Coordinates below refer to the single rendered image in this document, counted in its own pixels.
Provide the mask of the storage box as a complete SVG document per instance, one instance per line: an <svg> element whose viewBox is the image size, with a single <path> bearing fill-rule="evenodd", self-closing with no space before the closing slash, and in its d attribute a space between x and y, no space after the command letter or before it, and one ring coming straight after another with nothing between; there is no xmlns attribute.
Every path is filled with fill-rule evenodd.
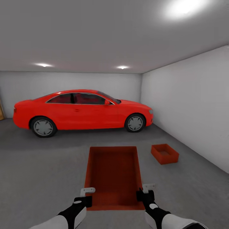
<svg viewBox="0 0 229 229"><path fill-rule="evenodd" d="M161 165L178 162L179 153L168 144L152 145L151 154Z"/></svg>
<svg viewBox="0 0 229 229"><path fill-rule="evenodd" d="M136 146L90 147L84 188L95 188L92 210L145 210L136 192L142 180Z"/></svg>

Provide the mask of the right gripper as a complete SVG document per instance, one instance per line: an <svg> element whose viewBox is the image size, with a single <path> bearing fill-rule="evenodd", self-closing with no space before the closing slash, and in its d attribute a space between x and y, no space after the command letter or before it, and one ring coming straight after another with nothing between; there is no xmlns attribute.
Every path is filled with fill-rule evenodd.
<svg viewBox="0 0 229 229"><path fill-rule="evenodd" d="M151 198L153 201L155 200L154 197L154 191L153 190L148 190L149 193L144 193L141 189L136 192L136 197L138 202L143 202L146 198Z"/></svg>

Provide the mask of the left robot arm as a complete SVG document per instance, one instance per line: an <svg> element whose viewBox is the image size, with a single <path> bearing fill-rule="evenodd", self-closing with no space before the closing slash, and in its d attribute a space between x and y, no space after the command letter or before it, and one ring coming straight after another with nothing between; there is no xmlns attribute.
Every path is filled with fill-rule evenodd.
<svg viewBox="0 0 229 229"><path fill-rule="evenodd" d="M86 217L86 208L92 207L92 196L86 196L86 194L94 192L95 188L82 188L80 197L74 199L72 206L30 229L76 229Z"/></svg>

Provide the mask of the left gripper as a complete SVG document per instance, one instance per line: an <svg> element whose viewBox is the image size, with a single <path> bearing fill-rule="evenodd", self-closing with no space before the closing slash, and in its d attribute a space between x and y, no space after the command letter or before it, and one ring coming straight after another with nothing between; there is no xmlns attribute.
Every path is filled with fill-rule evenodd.
<svg viewBox="0 0 229 229"><path fill-rule="evenodd" d="M92 196L86 196L86 197L77 197L74 199L74 201L76 200L84 200L86 203L86 208L92 207Z"/></svg>

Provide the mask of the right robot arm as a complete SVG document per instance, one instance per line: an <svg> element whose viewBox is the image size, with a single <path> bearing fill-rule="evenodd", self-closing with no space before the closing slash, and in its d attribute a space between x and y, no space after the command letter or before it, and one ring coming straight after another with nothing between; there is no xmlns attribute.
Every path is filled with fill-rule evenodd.
<svg viewBox="0 0 229 229"><path fill-rule="evenodd" d="M152 229L207 229L202 223L178 217L169 211L160 209L155 203L154 191L156 184L143 184L143 190L136 192L138 202L143 202L145 218Z"/></svg>

